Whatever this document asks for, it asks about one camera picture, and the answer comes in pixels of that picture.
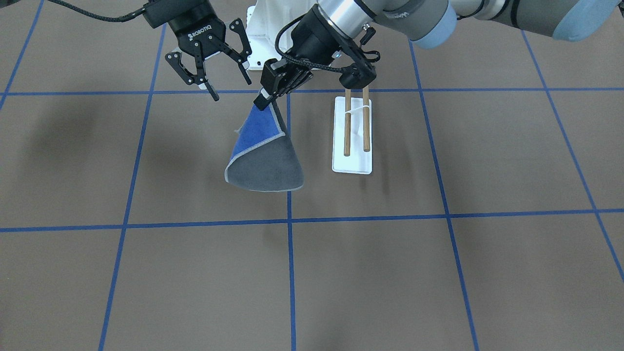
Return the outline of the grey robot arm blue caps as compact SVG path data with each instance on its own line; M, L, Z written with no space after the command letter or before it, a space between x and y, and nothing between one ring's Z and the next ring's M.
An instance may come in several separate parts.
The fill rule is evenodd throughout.
M459 20L476 18L570 42L595 33L621 0L317 0L306 13L279 29L273 42L276 57L264 62L261 90L254 104L263 110L313 76L313 70L340 75L347 89L363 89L376 78L380 53L363 46L374 36L371 24L405 34L419 47L430 49L446 41ZM230 29L241 38L237 53L225 38L225 24L207 0L150 0L142 8L152 27L168 24L178 49L167 61L186 80L218 94L207 80L204 62L225 53L246 74L252 53L241 19Z

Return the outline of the black towel-holding gripper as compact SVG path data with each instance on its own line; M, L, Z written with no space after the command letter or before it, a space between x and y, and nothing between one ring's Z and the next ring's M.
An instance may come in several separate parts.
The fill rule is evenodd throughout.
M313 5L278 32L274 48L280 58L265 62L254 106L267 109L274 96L290 94L310 81L314 69L340 77L341 67L353 60L341 51L337 39L355 41L363 30L363 5Z

